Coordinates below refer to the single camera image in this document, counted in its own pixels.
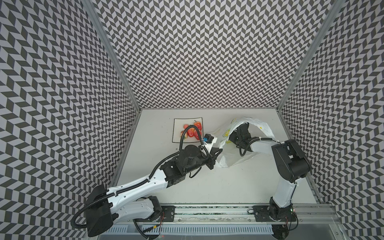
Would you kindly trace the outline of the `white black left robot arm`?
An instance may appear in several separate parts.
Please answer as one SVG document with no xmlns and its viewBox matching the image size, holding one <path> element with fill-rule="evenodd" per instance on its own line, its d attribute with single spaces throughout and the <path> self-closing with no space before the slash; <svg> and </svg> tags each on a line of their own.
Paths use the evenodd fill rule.
<svg viewBox="0 0 384 240">
<path fill-rule="evenodd" d="M 103 185 L 95 187 L 85 203 L 88 236 L 98 236 L 118 222 L 156 220 L 162 207 L 153 193 L 180 183 L 203 166 L 212 170 L 222 151 L 213 147 L 206 153 L 200 147 L 188 145 L 158 163 L 148 176 L 109 189 Z"/>
</svg>

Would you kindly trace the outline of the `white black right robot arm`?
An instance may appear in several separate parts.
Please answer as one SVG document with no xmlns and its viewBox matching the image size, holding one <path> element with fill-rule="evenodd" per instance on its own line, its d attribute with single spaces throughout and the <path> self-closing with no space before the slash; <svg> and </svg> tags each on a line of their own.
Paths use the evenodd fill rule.
<svg viewBox="0 0 384 240">
<path fill-rule="evenodd" d="M 256 207 L 256 221 L 282 222 L 296 220 L 292 204 L 295 190 L 312 169 L 311 164 L 296 140 L 282 143 L 269 137 L 252 137 L 249 123 L 241 124 L 229 136 L 229 141 L 239 149 L 240 156 L 246 153 L 265 153 L 274 157 L 280 180 L 269 206 Z"/>
</svg>

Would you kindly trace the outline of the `white plastic bag lemon print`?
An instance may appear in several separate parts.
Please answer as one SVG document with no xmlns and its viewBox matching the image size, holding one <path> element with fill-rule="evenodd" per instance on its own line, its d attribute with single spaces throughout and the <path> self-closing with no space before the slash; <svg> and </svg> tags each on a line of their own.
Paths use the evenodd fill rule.
<svg viewBox="0 0 384 240">
<path fill-rule="evenodd" d="M 239 165 L 260 154 L 272 155 L 272 146 L 278 143 L 266 122 L 250 117 L 235 118 L 209 133 L 218 138 L 214 147 L 223 150 L 216 160 L 220 168 Z"/>
</svg>

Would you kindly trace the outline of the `large red fake strawberry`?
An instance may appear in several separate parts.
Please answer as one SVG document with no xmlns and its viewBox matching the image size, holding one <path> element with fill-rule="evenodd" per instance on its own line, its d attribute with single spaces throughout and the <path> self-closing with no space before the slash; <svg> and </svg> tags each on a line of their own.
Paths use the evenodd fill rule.
<svg viewBox="0 0 384 240">
<path fill-rule="evenodd" d="M 184 139 L 188 138 L 188 134 L 185 133 L 184 131 L 181 131 L 180 137 L 184 137 Z"/>
</svg>

